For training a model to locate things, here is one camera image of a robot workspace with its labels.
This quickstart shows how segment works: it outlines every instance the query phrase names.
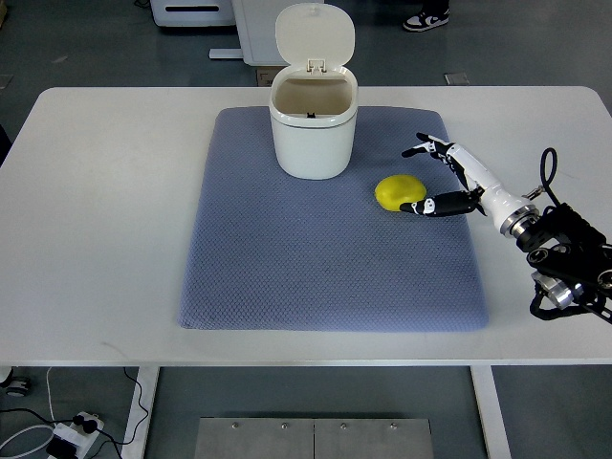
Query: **white table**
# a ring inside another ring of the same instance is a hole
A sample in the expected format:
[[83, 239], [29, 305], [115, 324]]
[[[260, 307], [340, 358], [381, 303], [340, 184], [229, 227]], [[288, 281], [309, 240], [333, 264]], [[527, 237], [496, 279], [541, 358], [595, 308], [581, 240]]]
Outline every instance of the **white table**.
[[[137, 365], [153, 368], [153, 391], [156, 369], [168, 365], [470, 365], [490, 455], [508, 457], [489, 365], [612, 363], [612, 327], [603, 320], [530, 315], [525, 254], [478, 213], [469, 222], [491, 316], [483, 330], [180, 328], [215, 117], [227, 107], [266, 105], [269, 91], [60, 88], [40, 96], [0, 168], [0, 364]], [[593, 91], [360, 88], [360, 101], [440, 113], [450, 138], [516, 194], [539, 185], [540, 154], [555, 147], [558, 198], [612, 237], [612, 119]]]

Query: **white trash bin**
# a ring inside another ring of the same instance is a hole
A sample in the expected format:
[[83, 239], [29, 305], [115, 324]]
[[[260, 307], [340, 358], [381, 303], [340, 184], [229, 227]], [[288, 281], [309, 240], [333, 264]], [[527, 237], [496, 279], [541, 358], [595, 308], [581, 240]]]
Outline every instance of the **white trash bin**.
[[300, 179], [335, 177], [351, 159], [357, 120], [357, 80], [343, 66], [355, 49], [353, 21], [332, 5], [292, 5], [276, 19], [276, 44], [290, 64], [269, 104], [278, 163]]

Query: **power strip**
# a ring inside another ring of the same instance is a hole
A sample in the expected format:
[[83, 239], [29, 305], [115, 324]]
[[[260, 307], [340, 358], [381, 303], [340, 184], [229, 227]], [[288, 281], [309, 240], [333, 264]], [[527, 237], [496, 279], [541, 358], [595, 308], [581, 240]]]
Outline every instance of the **power strip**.
[[104, 422], [97, 416], [81, 411], [69, 426], [58, 424], [54, 429], [54, 439], [47, 446], [50, 456], [47, 459], [83, 459], [85, 454], [92, 447], [99, 432], [91, 429], [95, 423], [95, 428], [102, 430]]

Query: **metal plate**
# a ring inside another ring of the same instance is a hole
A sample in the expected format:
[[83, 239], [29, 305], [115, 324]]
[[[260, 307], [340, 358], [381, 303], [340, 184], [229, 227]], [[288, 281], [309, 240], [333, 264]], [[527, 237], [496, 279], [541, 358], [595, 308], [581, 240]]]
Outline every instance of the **metal plate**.
[[202, 418], [195, 459], [313, 459], [312, 419]]
[[317, 419], [317, 459], [432, 459], [427, 419]]
[[427, 419], [202, 418], [195, 459], [432, 459]]

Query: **table leg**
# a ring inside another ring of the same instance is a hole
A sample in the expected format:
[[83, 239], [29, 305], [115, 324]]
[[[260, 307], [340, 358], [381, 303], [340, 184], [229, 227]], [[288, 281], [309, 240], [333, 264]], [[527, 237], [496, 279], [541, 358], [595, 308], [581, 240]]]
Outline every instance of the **table leg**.
[[130, 406], [130, 414], [127, 418], [127, 426], [125, 427], [125, 438], [123, 442], [129, 442], [132, 440], [134, 429], [145, 414], [142, 411], [142, 408], [139, 406], [139, 400], [141, 405], [148, 410], [149, 415], [138, 426], [134, 436], [134, 441], [129, 445], [123, 446], [121, 449], [121, 457], [123, 459], [143, 459], [144, 457], [146, 438], [149, 433], [151, 416], [153, 415], [153, 401], [155, 400], [155, 390], [157, 388], [157, 380], [159, 375], [159, 366], [141, 366], [138, 370], [138, 377], [136, 380], [142, 386], [142, 394], [138, 385], [135, 384], [132, 405]]
[[491, 366], [475, 365], [470, 370], [489, 459], [511, 459]]

